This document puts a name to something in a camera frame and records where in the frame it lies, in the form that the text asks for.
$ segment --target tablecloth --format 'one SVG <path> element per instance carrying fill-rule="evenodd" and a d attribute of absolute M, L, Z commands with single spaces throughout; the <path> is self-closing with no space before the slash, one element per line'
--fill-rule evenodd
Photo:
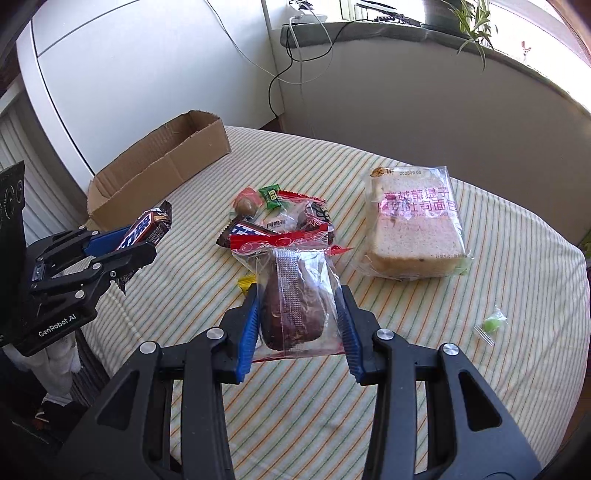
<path fill-rule="evenodd" d="M 173 229 L 158 245 L 155 262 L 129 282 L 126 296 L 112 285 L 98 304 L 98 318 L 83 329 L 111 375 L 141 342 L 187 342 L 242 303 L 236 280 L 246 269 L 215 245 L 237 192 L 279 183 L 323 197 L 338 243 L 355 247 L 365 235 L 363 175 L 401 164 L 326 141 L 236 127 L 227 132 L 232 153 L 169 195 Z M 467 274 L 396 282 L 363 276 L 345 256 L 336 268 L 358 305 L 382 327 L 431 348 L 458 344 L 545 464 L 562 441 L 584 377 L 590 335 L 585 261 L 528 210 L 462 181 L 452 185 L 475 257 Z M 472 327 L 495 305 L 509 326 L 490 347 Z M 180 387 L 171 421 L 176 457 Z M 420 384 L 417 392 L 420 471 L 427 425 Z M 375 387 L 354 382 L 344 356 L 253 365 L 242 385 L 223 388 L 236 478 L 360 478 L 375 396 Z"/>

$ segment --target gray wall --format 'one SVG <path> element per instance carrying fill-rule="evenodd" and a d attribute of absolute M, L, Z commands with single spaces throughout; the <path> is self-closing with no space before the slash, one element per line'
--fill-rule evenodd
<path fill-rule="evenodd" d="M 328 45 L 302 48 L 304 58 Z M 304 63 L 304 79 L 330 55 Z M 278 67 L 287 65 L 287 57 Z M 298 81 L 296 64 L 284 78 Z M 591 119 L 512 67 L 430 41 L 338 42 L 326 73 L 281 84 L 287 133 L 330 140 L 450 174 L 541 216 L 567 240 L 591 228 Z"/>
<path fill-rule="evenodd" d="M 86 197 L 45 138 L 25 93 L 0 114 L 0 170 L 21 160 L 27 244 L 84 223 Z"/>

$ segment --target spider plant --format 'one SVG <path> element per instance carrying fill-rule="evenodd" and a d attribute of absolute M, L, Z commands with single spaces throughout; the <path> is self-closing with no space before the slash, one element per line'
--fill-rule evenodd
<path fill-rule="evenodd" d="M 491 23 L 489 0 L 476 0 L 475 4 L 467 0 L 461 0 L 461 2 L 461 8 L 454 7 L 452 4 L 445 2 L 449 10 L 455 14 L 459 22 L 460 31 L 470 37 L 457 49 L 457 53 L 459 54 L 469 43 L 473 43 L 482 59 L 482 70 L 484 71 L 486 67 L 486 55 L 483 46 L 488 44 L 488 47 L 494 50 L 495 48 L 491 43 L 492 28 L 494 27 L 497 33 L 499 33 L 499 30 L 496 25 Z"/>

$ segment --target white cabinet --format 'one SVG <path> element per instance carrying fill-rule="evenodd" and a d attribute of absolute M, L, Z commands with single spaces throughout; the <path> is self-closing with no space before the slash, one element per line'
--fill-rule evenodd
<path fill-rule="evenodd" d="M 275 72 L 261 3 L 210 2 L 246 56 Z M 240 55 L 205 1 L 100 0 L 108 13 L 86 6 L 66 15 L 60 26 L 57 7 L 85 3 L 48 0 L 46 6 L 55 10 L 41 9 L 41 17 L 33 19 L 38 57 L 31 59 L 26 51 L 34 48 L 19 45 L 18 50 L 21 67 L 27 62 L 38 67 L 39 78 L 27 68 L 23 78 L 44 130 L 41 117 L 53 107 L 45 123 L 51 117 L 49 130 L 55 129 L 57 119 L 65 133 L 57 142 L 70 140 L 70 154 L 58 154 L 69 170 L 68 163 L 77 161 L 90 173 L 73 175 L 83 190 L 89 177 L 126 148 L 188 110 L 213 112 L 226 125 L 241 127 L 260 128 L 273 119 L 267 101 L 271 75 Z M 86 23 L 74 27 L 81 21 Z M 46 90 L 44 95 L 32 92 L 39 89 Z M 278 89 L 272 101 L 282 112 Z M 51 132 L 48 137 L 53 143 Z"/>

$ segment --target black cable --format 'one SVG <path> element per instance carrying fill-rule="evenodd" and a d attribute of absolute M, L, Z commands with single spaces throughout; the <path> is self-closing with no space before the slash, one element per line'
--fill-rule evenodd
<path fill-rule="evenodd" d="M 290 44 L 290 42 L 289 42 L 290 30 L 287 30 L 287 35 L 285 36 L 285 51 L 287 52 L 287 56 L 290 58 L 290 64 L 289 64 L 289 66 L 285 70 L 282 70 L 277 75 L 275 75 L 273 77 L 273 79 L 271 80 L 271 83 L 269 84 L 269 92 L 268 92 L 269 108 L 271 109 L 271 112 L 273 112 L 273 115 L 275 115 L 275 118 L 279 118 L 279 116 L 275 113 L 275 111 L 273 110 L 273 107 L 271 106 L 271 87 L 273 86 L 273 82 L 275 80 L 277 80 L 280 75 L 283 75 L 285 72 L 287 72 L 287 70 L 289 70 L 290 68 L 292 68 L 295 61 L 301 61 L 301 62 L 304 62 L 304 61 L 312 61 L 312 60 L 321 59 L 322 57 L 326 57 L 331 52 L 331 50 L 333 49 L 333 47 L 335 46 L 335 43 L 336 43 L 337 38 L 339 38 L 340 33 L 345 29 L 345 27 L 347 25 L 351 25 L 351 23 L 363 22 L 363 21 L 366 21 L 367 22 L 367 21 L 371 21 L 371 20 L 369 20 L 367 18 L 360 18 L 358 20 L 352 20 L 351 22 L 347 22 L 337 32 L 337 34 L 335 36 L 335 39 L 332 41 L 332 44 L 330 45 L 330 48 L 326 52 L 324 52 L 322 55 L 318 55 L 317 57 L 313 57 L 311 59 L 305 59 L 305 60 L 295 59 L 293 57 L 293 55 L 291 54 L 291 49 L 289 48 L 289 44 Z"/>

